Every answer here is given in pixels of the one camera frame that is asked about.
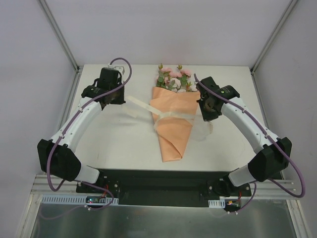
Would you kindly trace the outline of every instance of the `white tabletop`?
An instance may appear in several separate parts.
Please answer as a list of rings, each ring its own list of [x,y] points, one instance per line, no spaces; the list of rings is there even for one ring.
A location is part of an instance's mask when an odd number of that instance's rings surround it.
[[[78,84],[72,111],[78,105],[84,88],[98,78],[101,64],[86,64]],[[175,65],[166,65],[176,69]],[[212,76],[220,87],[232,85],[248,108],[263,122],[257,95],[248,67],[183,66],[195,72],[199,79]],[[157,65],[132,65],[132,78],[125,86],[125,96],[131,95],[149,103],[158,74]],[[125,80],[128,67],[125,67]],[[162,162],[159,140],[153,129],[152,114],[127,101],[126,107],[138,113],[127,115],[120,105],[108,105],[90,124],[76,149],[83,163],[102,169],[141,169],[175,171],[231,171],[247,164],[254,152],[248,141],[225,116],[212,121],[213,132],[199,141],[192,133],[184,157],[179,161]],[[194,127],[200,128],[197,122]]]

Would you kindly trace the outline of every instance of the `wall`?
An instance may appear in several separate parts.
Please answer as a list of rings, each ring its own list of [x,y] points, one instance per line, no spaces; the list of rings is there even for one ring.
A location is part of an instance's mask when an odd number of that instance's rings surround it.
[[[255,75],[269,127],[293,143],[291,158],[305,177],[307,195],[301,203],[313,237],[317,236],[316,11],[317,1],[299,2]],[[297,179],[293,169],[285,174]]]
[[[47,0],[80,65],[252,66],[290,0]]]
[[[37,1],[1,1],[0,32],[0,236],[13,238],[74,71]]]

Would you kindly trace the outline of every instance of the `orange wrapping paper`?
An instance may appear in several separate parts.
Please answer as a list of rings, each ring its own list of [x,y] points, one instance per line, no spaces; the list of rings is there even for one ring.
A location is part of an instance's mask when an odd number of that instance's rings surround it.
[[[195,115],[200,98],[199,92],[174,93],[154,87],[150,105],[161,112],[178,112]],[[158,115],[152,114],[154,122]],[[157,132],[163,162],[183,158],[186,145],[192,130],[192,125],[186,119],[163,118],[158,122]]]

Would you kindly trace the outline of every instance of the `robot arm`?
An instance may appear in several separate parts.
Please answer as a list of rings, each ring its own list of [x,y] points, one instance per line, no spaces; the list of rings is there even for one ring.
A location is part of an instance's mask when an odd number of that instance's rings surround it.
[[[92,98],[121,85],[123,73],[124,71],[121,73],[115,68],[103,68],[100,77],[95,80],[94,84],[84,89],[77,109],[73,115],[69,117],[63,127],[52,136],[49,141],[42,139],[39,142],[38,153],[42,171],[46,172],[50,151],[61,137],[52,156],[51,174],[67,181],[79,180],[96,183],[100,172],[97,169],[81,163],[74,153],[80,138],[91,121],[99,115],[107,104],[125,103],[124,87],[91,101]]]
[[[228,196],[232,191],[239,190],[240,186],[253,181],[265,181],[288,166],[287,159],[266,138],[254,121],[244,113],[244,111],[249,110],[240,98],[239,93],[232,86],[219,88],[212,77],[203,79],[201,83],[221,97],[243,108],[243,110],[237,109],[236,106],[210,94],[198,84],[198,90],[201,93],[198,103],[204,120],[210,121],[222,114],[225,115],[246,137],[256,154],[247,165],[230,172],[219,181],[216,181],[213,185],[214,192],[222,196]],[[290,140],[287,137],[280,139],[264,125],[261,123],[260,125],[289,156],[292,147]]]

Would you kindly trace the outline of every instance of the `flower bouquet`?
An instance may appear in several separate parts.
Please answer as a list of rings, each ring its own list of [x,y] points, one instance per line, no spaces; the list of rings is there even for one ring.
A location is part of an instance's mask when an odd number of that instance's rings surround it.
[[[162,64],[158,67],[150,105],[165,114],[153,114],[163,162],[182,159],[186,149],[200,97],[191,74],[182,65],[177,72]]]

